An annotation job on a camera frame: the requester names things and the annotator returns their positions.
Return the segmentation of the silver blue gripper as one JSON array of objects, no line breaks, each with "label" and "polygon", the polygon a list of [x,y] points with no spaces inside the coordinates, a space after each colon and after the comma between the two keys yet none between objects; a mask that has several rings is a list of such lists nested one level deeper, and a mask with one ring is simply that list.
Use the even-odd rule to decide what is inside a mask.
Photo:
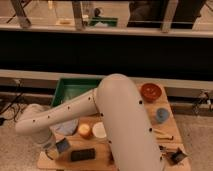
[{"label": "silver blue gripper", "polygon": [[71,145],[66,138],[61,139],[58,141],[54,147],[45,151],[46,156],[50,160],[58,159],[64,152],[70,149]]}]

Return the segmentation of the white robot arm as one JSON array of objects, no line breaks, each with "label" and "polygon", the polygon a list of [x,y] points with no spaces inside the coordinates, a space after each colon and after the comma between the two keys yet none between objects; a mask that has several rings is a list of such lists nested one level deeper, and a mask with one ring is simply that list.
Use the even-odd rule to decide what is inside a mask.
[{"label": "white robot arm", "polygon": [[91,114],[101,115],[119,171],[164,171],[162,153],[143,99],[135,83],[122,74],[108,75],[96,88],[52,109],[24,112],[15,129],[48,147],[51,126]]}]

